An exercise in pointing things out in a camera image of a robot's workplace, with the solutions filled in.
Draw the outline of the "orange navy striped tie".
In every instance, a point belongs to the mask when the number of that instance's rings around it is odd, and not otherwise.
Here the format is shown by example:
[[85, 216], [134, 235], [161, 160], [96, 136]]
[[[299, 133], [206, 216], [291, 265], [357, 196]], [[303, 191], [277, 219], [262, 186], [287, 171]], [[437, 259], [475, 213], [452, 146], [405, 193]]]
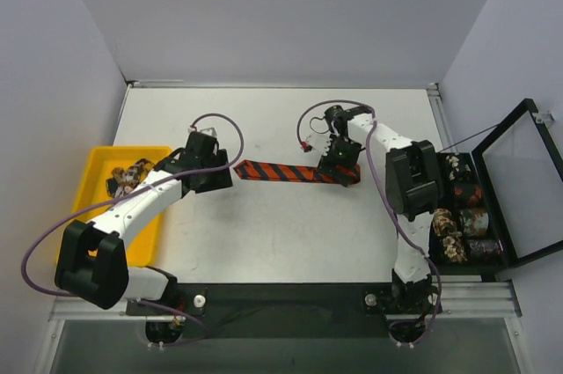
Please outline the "orange navy striped tie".
[[322, 172], [317, 167], [307, 165], [283, 165], [245, 159], [233, 167], [241, 180], [334, 184], [343, 187], [361, 181], [360, 166], [353, 169], [337, 167], [335, 172]]

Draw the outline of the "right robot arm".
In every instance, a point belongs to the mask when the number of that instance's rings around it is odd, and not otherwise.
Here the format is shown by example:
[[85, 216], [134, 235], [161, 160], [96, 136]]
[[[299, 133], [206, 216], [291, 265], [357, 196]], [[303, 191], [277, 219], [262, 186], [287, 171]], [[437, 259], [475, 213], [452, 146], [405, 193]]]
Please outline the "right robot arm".
[[397, 257], [391, 271], [390, 300], [409, 312], [437, 293], [432, 284], [428, 236], [433, 212], [443, 196], [434, 145], [414, 141], [376, 121], [365, 106], [331, 106], [324, 114], [325, 134], [307, 139], [321, 153], [318, 169], [342, 185], [352, 183], [343, 169], [353, 169], [362, 152], [378, 193], [397, 229]]

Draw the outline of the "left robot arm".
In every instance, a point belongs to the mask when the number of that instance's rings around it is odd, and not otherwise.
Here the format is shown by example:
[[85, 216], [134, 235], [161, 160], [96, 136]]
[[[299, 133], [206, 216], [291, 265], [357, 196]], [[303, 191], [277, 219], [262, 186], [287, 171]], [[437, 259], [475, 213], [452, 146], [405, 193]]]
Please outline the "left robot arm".
[[186, 145], [155, 164], [131, 193], [104, 213], [63, 231], [55, 285], [102, 309], [144, 299], [159, 314], [178, 303], [176, 279], [161, 269], [128, 265], [126, 251], [158, 215], [188, 193], [231, 187], [228, 155], [215, 136], [193, 131]]

